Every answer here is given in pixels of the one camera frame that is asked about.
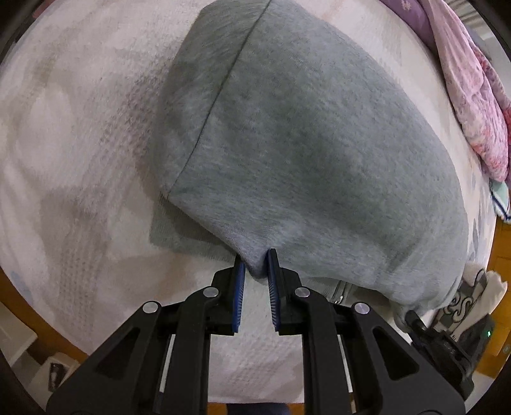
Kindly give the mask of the grey sweatshirt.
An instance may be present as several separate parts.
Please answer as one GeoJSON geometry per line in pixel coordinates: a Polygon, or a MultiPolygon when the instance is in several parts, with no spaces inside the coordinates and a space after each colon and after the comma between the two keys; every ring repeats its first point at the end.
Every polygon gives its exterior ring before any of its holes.
{"type": "Polygon", "coordinates": [[[216,1],[170,67],[151,142],[161,194],[263,274],[453,298],[468,220],[448,151],[349,36],[293,1],[216,1]]]}

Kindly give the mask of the white black printed garment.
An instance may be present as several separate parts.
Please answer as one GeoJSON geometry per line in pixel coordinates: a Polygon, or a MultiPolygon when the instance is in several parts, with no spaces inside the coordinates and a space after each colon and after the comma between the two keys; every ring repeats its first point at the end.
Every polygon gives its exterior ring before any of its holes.
{"type": "Polygon", "coordinates": [[[445,331],[454,341],[483,317],[491,315],[507,293],[500,274],[475,262],[467,262],[461,282],[450,303],[438,311],[432,327],[445,331]]]}

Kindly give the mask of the white blue trimmed cloth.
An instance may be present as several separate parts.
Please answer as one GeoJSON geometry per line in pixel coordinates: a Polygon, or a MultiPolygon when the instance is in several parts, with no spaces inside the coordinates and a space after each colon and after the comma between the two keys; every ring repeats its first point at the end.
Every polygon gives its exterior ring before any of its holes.
{"type": "Polygon", "coordinates": [[[493,179],[489,182],[491,200],[495,214],[506,224],[511,222],[509,188],[505,182],[493,179]]]}

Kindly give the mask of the white patterned bed sheet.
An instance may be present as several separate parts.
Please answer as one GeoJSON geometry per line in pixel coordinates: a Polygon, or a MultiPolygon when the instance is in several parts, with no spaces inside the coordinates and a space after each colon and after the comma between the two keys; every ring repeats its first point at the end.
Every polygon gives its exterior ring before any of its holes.
{"type": "MultiPolygon", "coordinates": [[[[1,266],[85,353],[143,302],[178,302],[241,257],[173,206],[152,168],[171,64],[214,2],[57,1],[1,65],[1,266]]],[[[464,267],[485,264],[492,178],[463,134],[438,57],[381,1],[293,2],[364,49],[429,123],[461,185],[464,267]]],[[[403,318],[378,291],[301,278],[329,300],[362,291],[385,318],[403,318]]],[[[267,284],[249,269],[240,333],[212,342],[209,394],[218,402],[303,399],[301,343],[273,332],[267,284]]]]}

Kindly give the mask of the purple pink floral quilt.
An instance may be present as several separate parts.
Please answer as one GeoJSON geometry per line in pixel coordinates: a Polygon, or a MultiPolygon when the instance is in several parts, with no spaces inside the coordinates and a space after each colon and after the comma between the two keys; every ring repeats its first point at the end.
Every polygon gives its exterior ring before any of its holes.
{"type": "Polygon", "coordinates": [[[510,99],[500,77],[444,1],[384,1],[438,57],[465,138],[491,178],[510,183],[510,99]]]}

